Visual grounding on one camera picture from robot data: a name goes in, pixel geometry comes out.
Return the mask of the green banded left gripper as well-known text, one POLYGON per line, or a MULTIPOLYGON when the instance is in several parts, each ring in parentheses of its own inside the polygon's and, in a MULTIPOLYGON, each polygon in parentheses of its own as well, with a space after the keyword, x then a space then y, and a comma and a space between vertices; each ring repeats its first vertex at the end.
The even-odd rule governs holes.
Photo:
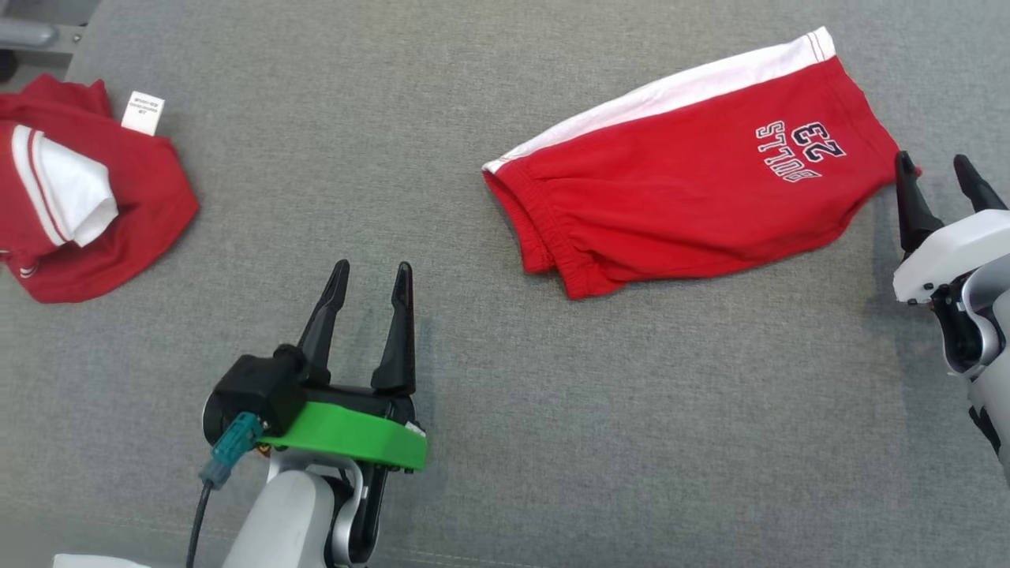
MULTIPOLYGON (((335 319, 344 305, 350 262, 333 266, 324 291, 301 334, 305 357, 301 383, 328 386, 335 319)), ((372 389, 306 388, 307 402, 284 435, 264 435, 273 448, 342 455, 393 469, 421 471, 427 464, 427 435, 420 428, 412 394, 416 391, 413 269, 398 266, 391 294, 393 316, 383 356, 372 374, 372 389)))

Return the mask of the red shirt with white sleeves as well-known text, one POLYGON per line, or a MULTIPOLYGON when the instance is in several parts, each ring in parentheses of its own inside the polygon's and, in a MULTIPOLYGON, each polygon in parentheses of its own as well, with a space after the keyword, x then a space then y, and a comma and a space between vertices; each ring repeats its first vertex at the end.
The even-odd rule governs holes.
POLYGON ((198 209, 172 141, 124 126, 101 80, 42 75, 0 93, 0 263, 35 301, 126 284, 198 209))

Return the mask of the grey metal frame post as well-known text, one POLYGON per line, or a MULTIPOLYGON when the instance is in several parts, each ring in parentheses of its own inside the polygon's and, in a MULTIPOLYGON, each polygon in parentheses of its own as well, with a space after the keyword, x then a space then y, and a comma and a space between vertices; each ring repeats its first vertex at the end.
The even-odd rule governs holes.
POLYGON ((86 30, 87 26, 19 21, 0 16, 0 50, 72 54, 86 30))

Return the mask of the grey fabric sofa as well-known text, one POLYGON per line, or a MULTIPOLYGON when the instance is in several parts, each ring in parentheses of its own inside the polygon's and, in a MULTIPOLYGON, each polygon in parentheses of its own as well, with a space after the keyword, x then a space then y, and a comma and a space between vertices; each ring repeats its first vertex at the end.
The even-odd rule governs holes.
POLYGON ((152 269, 39 305, 0 277, 0 568, 185 561, 202 409, 351 263, 368 383, 414 269, 425 471, 368 568, 1010 568, 1010 488, 899 305, 886 190, 832 245, 569 301, 484 162, 680 69, 825 26, 950 222, 1010 200, 1010 0, 102 0, 66 79, 166 100, 200 201, 152 269))

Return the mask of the red shorts with white stripe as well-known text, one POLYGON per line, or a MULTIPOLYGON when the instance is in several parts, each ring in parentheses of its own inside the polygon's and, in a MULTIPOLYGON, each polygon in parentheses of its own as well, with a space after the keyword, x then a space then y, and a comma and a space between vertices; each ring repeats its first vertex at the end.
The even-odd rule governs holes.
POLYGON ((899 147, 829 30, 653 80, 483 165, 523 269, 573 301, 825 247, 899 147))

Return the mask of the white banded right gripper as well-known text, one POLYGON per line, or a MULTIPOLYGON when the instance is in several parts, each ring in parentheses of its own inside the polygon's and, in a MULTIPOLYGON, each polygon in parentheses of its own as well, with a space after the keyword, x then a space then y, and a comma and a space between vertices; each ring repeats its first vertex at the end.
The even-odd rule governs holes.
POLYGON ((893 277, 899 302, 923 305, 939 286, 1010 254, 1010 207, 966 155, 955 155, 953 168, 975 213, 945 226, 918 187, 920 171, 908 151, 896 155, 900 245, 909 256, 893 277))

